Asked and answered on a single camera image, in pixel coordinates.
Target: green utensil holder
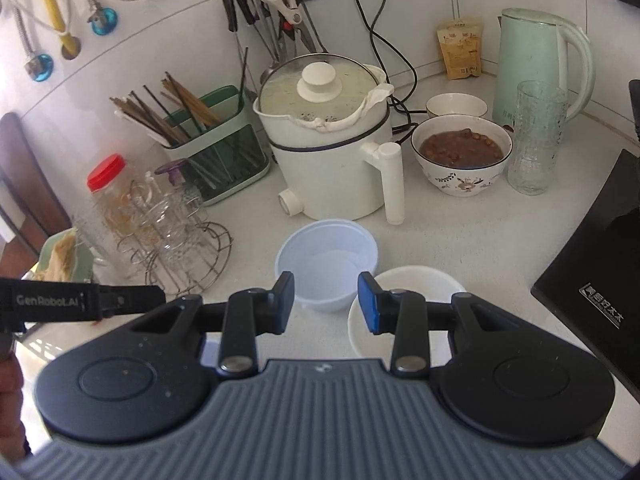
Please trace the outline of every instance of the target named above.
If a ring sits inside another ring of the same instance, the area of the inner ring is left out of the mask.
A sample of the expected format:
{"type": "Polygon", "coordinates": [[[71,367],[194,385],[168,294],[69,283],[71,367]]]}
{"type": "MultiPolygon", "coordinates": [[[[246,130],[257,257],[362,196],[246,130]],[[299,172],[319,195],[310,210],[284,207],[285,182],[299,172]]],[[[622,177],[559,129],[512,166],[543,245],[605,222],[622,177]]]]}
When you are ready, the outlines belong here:
{"type": "Polygon", "coordinates": [[[240,191],[263,177],[270,166],[251,124],[253,112],[242,100],[238,89],[223,86],[201,97],[201,101],[222,122],[199,134],[188,113],[174,112],[170,124],[180,124],[193,137],[174,148],[165,148],[171,160],[187,160],[180,172],[187,182],[198,187],[204,205],[211,205],[240,191]]]}

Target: brown soup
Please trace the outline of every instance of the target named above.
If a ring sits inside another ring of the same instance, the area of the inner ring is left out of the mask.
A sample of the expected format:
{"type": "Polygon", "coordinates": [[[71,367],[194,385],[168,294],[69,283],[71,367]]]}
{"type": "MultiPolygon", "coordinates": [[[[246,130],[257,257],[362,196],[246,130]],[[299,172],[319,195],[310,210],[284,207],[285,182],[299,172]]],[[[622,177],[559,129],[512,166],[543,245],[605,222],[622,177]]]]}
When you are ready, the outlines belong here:
{"type": "Polygon", "coordinates": [[[458,170],[484,168],[504,158],[500,146],[469,128],[429,137],[420,146],[420,154],[436,164],[458,170]]]}

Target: plastic jar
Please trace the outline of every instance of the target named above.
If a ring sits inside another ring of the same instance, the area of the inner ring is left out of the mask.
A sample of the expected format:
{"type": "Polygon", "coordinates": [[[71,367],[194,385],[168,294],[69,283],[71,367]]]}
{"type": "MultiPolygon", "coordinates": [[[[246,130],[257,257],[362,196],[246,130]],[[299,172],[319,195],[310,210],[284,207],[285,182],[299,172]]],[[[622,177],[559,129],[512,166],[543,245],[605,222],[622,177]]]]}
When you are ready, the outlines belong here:
{"type": "Polygon", "coordinates": [[[107,227],[122,240],[134,232],[134,211],[129,199],[135,174],[115,153],[98,164],[86,178],[94,203],[107,227]]]}

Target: textured glass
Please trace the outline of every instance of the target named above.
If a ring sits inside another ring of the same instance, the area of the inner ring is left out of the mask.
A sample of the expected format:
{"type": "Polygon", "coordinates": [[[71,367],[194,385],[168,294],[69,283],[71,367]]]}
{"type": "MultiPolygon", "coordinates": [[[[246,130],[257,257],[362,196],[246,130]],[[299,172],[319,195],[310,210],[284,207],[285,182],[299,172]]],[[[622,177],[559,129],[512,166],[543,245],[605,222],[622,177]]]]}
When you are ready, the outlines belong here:
{"type": "Polygon", "coordinates": [[[513,153],[507,169],[513,189],[537,195],[549,187],[567,107],[562,89],[542,81],[518,85],[513,153]]]}

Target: white bowl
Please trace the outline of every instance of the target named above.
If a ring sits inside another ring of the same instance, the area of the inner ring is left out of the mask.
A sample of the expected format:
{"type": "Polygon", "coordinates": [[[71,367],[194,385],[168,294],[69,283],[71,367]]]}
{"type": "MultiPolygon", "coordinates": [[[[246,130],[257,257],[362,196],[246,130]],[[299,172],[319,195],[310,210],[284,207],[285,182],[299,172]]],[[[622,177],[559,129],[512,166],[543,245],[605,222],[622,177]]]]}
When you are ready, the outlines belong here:
{"type": "Polygon", "coordinates": [[[427,101],[429,117],[440,115],[471,115],[483,117],[487,106],[481,98],[470,94],[439,94],[427,101]]]}
{"type": "Polygon", "coordinates": [[[451,196],[473,196],[491,186],[504,171],[513,148],[510,135],[501,126],[486,119],[468,115],[443,115],[424,121],[414,130],[411,136],[411,145],[414,148],[415,157],[422,166],[422,172],[429,179],[429,182],[441,192],[451,196]],[[420,146],[429,137],[465,128],[470,128],[473,132],[489,137],[500,146],[504,157],[484,168],[459,170],[458,168],[441,166],[420,154],[420,146]]]}
{"type": "MultiPolygon", "coordinates": [[[[404,288],[423,295],[427,301],[449,303],[451,296],[465,289],[451,276],[438,269],[424,266],[406,266],[387,270],[376,281],[385,290],[404,288]]],[[[361,358],[380,358],[389,366],[394,336],[373,335],[367,328],[358,298],[353,300],[347,322],[349,341],[353,351],[361,358]]],[[[451,359],[447,332],[429,332],[431,365],[440,366],[451,359]]]]}
{"type": "Polygon", "coordinates": [[[293,272],[300,305],[336,312],[353,301],[358,275],[377,266],[378,246],[369,231],[348,220],[321,220],[287,238],[276,256],[275,274],[293,272]]]}

